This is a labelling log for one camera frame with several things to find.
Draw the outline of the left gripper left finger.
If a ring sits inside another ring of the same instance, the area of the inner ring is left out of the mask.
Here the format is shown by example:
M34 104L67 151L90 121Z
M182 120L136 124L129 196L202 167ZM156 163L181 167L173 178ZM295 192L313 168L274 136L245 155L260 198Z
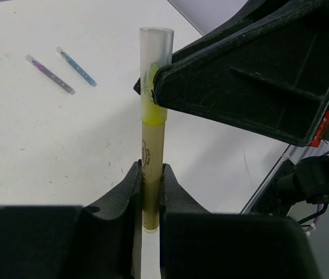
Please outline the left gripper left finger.
M83 278L140 278L142 251L141 162L121 182L84 208Z

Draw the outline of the yellow highlighter pen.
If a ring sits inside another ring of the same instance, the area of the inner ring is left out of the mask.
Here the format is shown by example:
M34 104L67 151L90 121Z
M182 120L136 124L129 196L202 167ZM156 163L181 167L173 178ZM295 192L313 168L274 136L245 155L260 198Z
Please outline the yellow highlighter pen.
M154 233L159 227L159 192L162 178L165 123L151 126L142 122L143 226Z

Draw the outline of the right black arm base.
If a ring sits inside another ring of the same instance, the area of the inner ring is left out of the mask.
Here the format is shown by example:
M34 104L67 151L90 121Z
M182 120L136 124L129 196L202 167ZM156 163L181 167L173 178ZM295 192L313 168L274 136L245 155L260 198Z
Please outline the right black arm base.
M250 214L286 217L299 202L322 206L319 212L299 220L299 224L315 219L327 210L329 155L304 158L296 164L285 160Z

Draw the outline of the blue highlighter pen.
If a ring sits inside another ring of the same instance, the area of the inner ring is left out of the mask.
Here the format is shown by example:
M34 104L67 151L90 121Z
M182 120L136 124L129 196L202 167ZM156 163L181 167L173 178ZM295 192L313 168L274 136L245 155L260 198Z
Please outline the blue highlighter pen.
M56 48L56 52L75 70L90 86L96 87L96 81L61 47Z

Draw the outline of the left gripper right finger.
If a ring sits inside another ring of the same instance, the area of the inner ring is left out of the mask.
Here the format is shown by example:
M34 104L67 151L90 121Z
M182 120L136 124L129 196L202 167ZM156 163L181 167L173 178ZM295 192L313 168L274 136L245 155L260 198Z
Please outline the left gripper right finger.
M164 164L160 181L160 276L179 278L188 271L202 242L196 219L209 214L177 181L169 164Z

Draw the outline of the purple highlighter pen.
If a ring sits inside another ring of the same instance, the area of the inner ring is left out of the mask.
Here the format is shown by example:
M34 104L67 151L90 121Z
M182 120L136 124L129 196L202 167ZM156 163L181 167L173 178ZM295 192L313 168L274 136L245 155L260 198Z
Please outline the purple highlighter pen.
M69 86L66 82L64 82L61 78L51 72L48 68L46 68L42 63L36 60L31 55L26 55L26 61L28 61L31 65L33 65L37 70L39 70L43 75L48 77L52 82L54 82L57 86L59 86L62 90L66 91L68 94L75 94L75 90Z

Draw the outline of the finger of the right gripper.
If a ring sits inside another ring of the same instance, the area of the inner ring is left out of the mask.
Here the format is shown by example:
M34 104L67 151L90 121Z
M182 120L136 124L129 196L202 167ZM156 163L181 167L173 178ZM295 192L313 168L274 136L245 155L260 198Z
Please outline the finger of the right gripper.
M296 146L329 111L329 23L306 18L158 78L163 107Z
M157 72L155 95L316 95L329 66L329 1L248 1Z

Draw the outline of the clear pen cap yellow tint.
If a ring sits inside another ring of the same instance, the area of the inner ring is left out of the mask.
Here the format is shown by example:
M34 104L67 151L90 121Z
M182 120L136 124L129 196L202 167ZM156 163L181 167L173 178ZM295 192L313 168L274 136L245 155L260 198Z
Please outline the clear pen cap yellow tint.
M163 66L171 64L174 31L168 28L140 29L140 95L141 120L159 126L167 120L167 109L155 102L154 79Z

